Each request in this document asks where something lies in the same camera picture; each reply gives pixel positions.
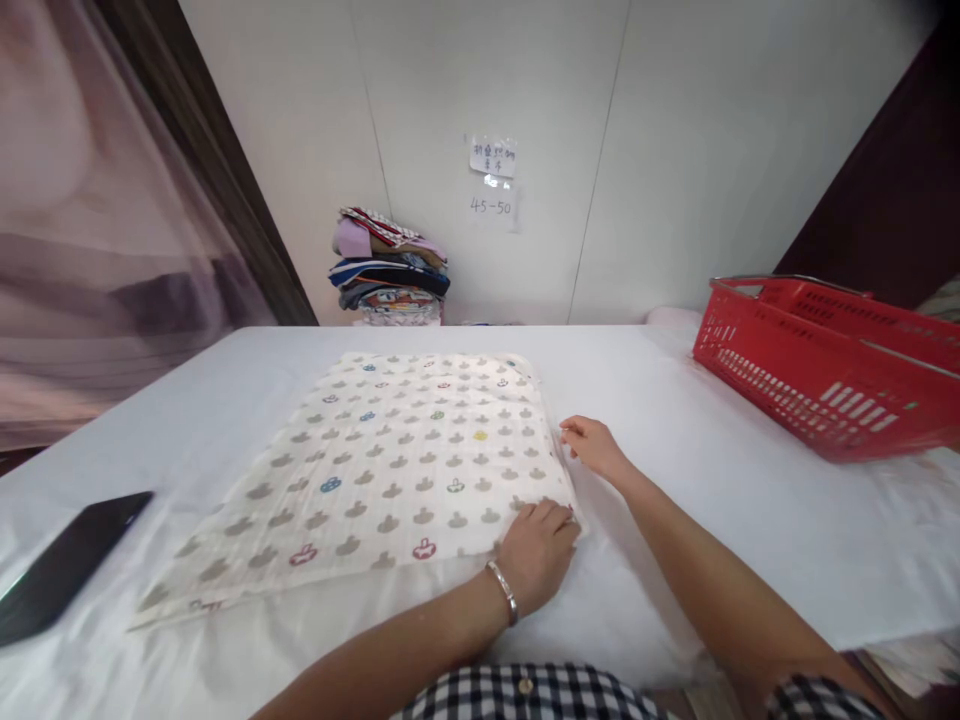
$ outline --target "black phone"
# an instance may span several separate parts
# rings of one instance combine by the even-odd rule
[[[152,498],[143,492],[85,507],[0,596],[0,647],[53,625]]]

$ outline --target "basket handle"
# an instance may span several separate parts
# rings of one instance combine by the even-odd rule
[[[851,295],[858,295],[868,300],[873,298],[872,292],[851,290],[850,288],[843,287],[843,285],[837,285],[836,283],[827,282],[826,280],[817,280],[817,278],[812,278],[809,275],[733,275],[725,278],[711,278],[710,284],[719,285],[727,290],[733,290],[733,288],[738,285],[756,285],[758,281],[763,282],[764,280],[803,280],[805,282],[816,283],[817,285],[824,285],[834,290],[840,290],[841,292],[850,293]]]

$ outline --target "plastic shopping basket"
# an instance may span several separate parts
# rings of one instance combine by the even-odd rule
[[[822,457],[960,441],[960,326],[802,276],[710,286],[694,358]]]

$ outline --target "checkered shirt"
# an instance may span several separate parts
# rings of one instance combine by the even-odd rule
[[[674,720],[652,700],[589,665],[481,665],[442,676],[401,720]],[[866,700],[832,680],[795,675],[767,703],[770,720],[883,720]]]

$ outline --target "baby blanket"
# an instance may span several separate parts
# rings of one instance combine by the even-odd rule
[[[133,627],[491,553],[544,497],[578,516],[538,385],[515,355],[348,353],[179,549]]]

